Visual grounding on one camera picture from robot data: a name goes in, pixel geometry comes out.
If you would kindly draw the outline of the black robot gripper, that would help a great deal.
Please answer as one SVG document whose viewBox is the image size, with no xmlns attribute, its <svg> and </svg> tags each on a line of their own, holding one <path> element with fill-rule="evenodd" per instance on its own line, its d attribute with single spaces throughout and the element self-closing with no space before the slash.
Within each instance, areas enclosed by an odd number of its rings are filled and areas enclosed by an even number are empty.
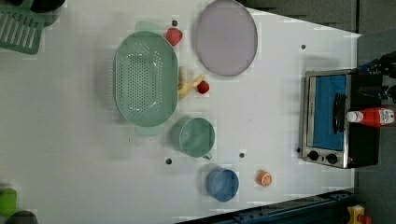
<svg viewBox="0 0 396 224">
<path fill-rule="evenodd" d="M 375 75 L 395 78 L 395 63 L 396 52 L 387 53 L 380 59 L 372 60 L 364 65 L 358 67 L 360 75 Z M 361 87 L 359 93 L 371 96 L 380 100 L 392 100 L 395 102 L 395 86 L 374 86 L 374 87 Z"/>
</svg>

